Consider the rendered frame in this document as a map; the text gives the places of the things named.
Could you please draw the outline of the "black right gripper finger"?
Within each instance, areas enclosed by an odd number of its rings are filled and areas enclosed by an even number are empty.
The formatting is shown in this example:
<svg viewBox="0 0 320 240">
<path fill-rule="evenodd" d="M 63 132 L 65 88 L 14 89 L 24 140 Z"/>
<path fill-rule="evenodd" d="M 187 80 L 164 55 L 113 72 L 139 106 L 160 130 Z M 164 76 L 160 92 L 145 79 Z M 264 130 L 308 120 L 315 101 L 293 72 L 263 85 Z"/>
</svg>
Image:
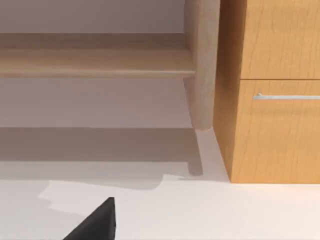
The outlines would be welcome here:
<svg viewBox="0 0 320 240">
<path fill-rule="evenodd" d="M 115 240 L 115 198 L 108 197 L 62 240 Z"/>
</svg>

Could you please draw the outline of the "pale wooden open shelf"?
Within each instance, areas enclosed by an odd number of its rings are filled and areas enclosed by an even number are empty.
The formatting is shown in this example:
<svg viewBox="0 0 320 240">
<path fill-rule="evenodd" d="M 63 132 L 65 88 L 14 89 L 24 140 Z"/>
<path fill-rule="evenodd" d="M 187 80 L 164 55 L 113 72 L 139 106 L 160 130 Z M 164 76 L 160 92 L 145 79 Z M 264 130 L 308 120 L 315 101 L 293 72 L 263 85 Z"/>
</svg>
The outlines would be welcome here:
<svg viewBox="0 0 320 240">
<path fill-rule="evenodd" d="M 1 78 L 182 78 L 191 125 L 213 125 L 221 0 L 184 0 L 183 32 L 0 33 Z"/>
</svg>

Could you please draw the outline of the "orange wooden cupboard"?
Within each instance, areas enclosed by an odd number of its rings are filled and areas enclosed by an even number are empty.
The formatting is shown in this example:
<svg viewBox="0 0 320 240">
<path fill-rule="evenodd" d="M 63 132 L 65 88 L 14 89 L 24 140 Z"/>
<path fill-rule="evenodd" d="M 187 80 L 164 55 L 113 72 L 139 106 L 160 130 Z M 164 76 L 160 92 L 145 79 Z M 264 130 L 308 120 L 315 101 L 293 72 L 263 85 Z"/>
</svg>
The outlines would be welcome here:
<svg viewBox="0 0 320 240">
<path fill-rule="evenodd" d="M 213 129 L 230 181 L 244 80 L 320 81 L 320 0 L 220 2 Z"/>
</svg>

